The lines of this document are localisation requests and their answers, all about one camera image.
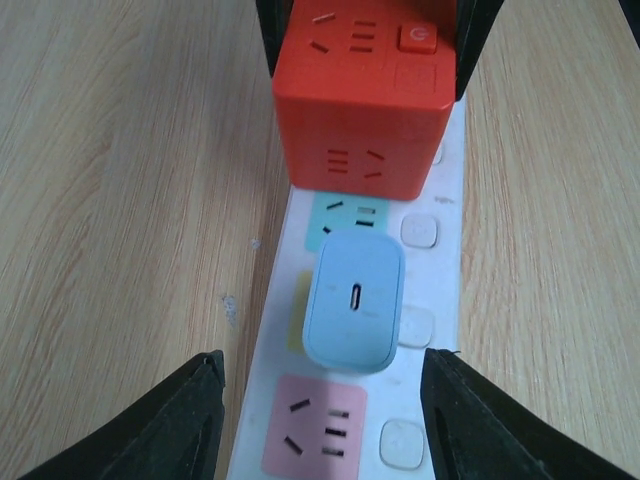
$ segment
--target wood grain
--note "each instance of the wood grain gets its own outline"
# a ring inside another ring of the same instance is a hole
[[[224,478],[288,192],[256,20],[0,2],[2,478],[214,348]],[[465,360],[635,475],[639,72],[615,0],[507,2],[470,84],[460,322]]]

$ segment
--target white button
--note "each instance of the white button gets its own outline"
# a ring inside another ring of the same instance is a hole
[[[398,343],[409,348],[426,348],[433,335],[435,315],[426,308],[402,306]]]
[[[402,220],[400,236],[409,247],[431,248],[438,238],[438,224],[431,215],[412,213]]]
[[[438,151],[436,152],[436,156],[433,157],[433,164],[434,165],[438,165],[440,162],[442,162],[442,157],[444,157],[444,144],[441,143],[440,146],[438,147]]]
[[[382,427],[380,458],[388,466],[415,470],[422,463],[424,435],[414,423],[391,420]]]

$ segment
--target red button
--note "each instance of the red button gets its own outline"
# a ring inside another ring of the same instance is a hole
[[[433,23],[405,23],[400,27],[401,52],[436,53],[438,27]]]

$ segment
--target light blue block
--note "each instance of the light blue block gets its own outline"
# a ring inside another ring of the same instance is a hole
[[[386,232],[388,216],[388,200],[318,192],[313,198],[305,248],[317,252],[329,232],[347,228]]]
[[[387,368],[398,346],[404,275],[404,251],[390,236],[356,228],[329,234],[309,291],[307,356],[340,371]]]

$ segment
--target power strip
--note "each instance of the power strip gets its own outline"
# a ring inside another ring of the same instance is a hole
[[[465,99],[413,202],[291,189],[228,480],[434,478],[420,382],[427,346],[457,346],[464,133]],[[324,370],[302,347],[315,252],[354,225],[386,231],[406,255],[396,357],[362,376]]]

